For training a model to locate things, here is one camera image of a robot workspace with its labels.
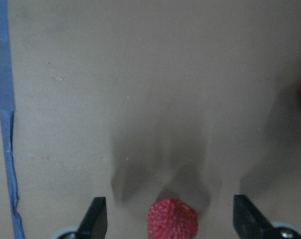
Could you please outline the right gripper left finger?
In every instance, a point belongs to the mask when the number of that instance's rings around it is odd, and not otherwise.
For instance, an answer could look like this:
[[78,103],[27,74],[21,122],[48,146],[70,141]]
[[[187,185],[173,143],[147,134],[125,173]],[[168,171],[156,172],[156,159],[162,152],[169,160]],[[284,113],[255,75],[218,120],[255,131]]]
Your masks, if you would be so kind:
[[104,239],[108,228],[105,197],[95,197],[75,233],[77,239]]

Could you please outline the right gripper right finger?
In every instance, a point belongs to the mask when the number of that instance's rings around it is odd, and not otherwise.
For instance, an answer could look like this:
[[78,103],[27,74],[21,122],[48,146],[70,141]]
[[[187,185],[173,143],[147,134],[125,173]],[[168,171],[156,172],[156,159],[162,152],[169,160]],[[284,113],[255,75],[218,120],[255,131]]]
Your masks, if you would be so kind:
[[233,227],[240,239],[301,239],[292,227],[272,224],[243,194],[233,197]]

